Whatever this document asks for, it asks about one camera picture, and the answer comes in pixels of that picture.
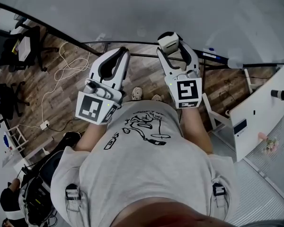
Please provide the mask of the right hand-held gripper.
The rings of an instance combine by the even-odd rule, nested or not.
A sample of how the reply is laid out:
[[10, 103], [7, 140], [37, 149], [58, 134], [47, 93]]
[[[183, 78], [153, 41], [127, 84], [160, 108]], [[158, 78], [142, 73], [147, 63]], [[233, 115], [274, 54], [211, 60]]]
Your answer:
[[183, 40], [178, 48], [186, 63], [186, 71], [180, 73], [180, 67], [174, 67], [161, 48], [157, 56], [166, 75], [165, 83], [177, 109], [197, 108], [202, 101], [202, 78], [199, 77], [199, 58], [194, 50]]

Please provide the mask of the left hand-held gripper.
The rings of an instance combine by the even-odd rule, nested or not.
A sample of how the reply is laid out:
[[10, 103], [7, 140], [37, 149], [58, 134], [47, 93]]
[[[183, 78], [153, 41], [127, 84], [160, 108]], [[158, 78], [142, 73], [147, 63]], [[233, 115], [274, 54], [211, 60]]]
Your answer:
[[77, 118], [96, 125], [107, 124], [120, 106], [122, 82], [129, 65], [130, 52], [119, 47], [102, 54], [90, 69], [83, 91], [78, 93]]

